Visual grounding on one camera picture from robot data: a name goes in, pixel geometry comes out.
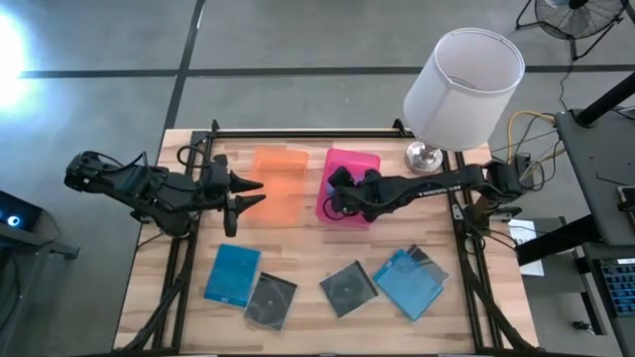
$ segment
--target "silver lamp base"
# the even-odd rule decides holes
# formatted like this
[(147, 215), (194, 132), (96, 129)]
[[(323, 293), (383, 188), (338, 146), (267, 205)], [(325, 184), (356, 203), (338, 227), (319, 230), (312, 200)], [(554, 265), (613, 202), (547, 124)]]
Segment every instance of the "silver lamp base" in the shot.
[(406, 151), (406, 166), (415, 174), (433, 173), (443, 161), (441, 150), (421, 142), (412, 143)]

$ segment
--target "table lamp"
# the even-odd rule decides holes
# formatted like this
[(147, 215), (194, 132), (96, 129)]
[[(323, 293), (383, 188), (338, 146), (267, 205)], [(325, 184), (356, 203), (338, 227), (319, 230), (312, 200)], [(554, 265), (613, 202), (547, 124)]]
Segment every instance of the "table lamp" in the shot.
[(406, 95), (404, 118), (417, 138), (406, 152), (416, 174), (436, 171), (440, 149), (485, 143), (525, 73), (520, 51), (490, 31), (444, 35)]

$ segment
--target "wooden tabletop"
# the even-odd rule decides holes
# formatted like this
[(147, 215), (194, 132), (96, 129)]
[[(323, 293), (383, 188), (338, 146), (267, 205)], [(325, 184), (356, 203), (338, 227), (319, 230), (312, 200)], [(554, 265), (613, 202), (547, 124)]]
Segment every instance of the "wooden tabletop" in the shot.
[[(159, 166), (183, 172), (176, 153), (180, 146), (190, 142), (190, 137), (191, 130), (168, 131)], [(258, 146), (275, 145), (309, 153), (304, 205), (301, 218), (291, 227), (268, 227), (241, 217), (235, 238), (224, 236), (221, 213), (202, 215), (182, 353), (473, 352), (445, 195), (419, 199), (393, 214), (382, 215), (369, 231), (324, 226), (315, 215), (326, 150), (339, 148), (373, 153), (381, 158), (382, 175), (411, 177), (404, 164), (405, 149), (411, 142), (412, 139), (215, 140), (212, 154), (227, 154), (230, 167), (242, 177), (248, 176)], [(491, 158), (487, 146), (464, 154), (468, 164), (484, 164)], [(503, 225), (496, 228), (506, 229)], [(157, 227), (145, 226), (140, 242), (157, 232)], [(203, 298), (218, 246), (222, 243), (261, 251), (260, 271), (299, 286), (282, 332), (256, 327), (244, 320), (243, 310)], [(355, 260), (372, 276), (397, 249), (407, 249), (411, 244), (418, 244), (449, 273), (444, 291), (419, 320), (411, 322), (381, 292), (352, 314), (341, 319), (335, 317), (319, 281)], [(114, 347), (129, 342), (157, 306), (169, 249), (170, 239), (163, 237), (137, 253)], [(488, 240), (485, 257), (495, 300), (521, 335), (537, 345), (514, 252)], [(168, 317), (166, 343), (172, 336), (174, 310), (173, 307)], [(482, 305), (479, 316), (485, 339), (489, 340)]]

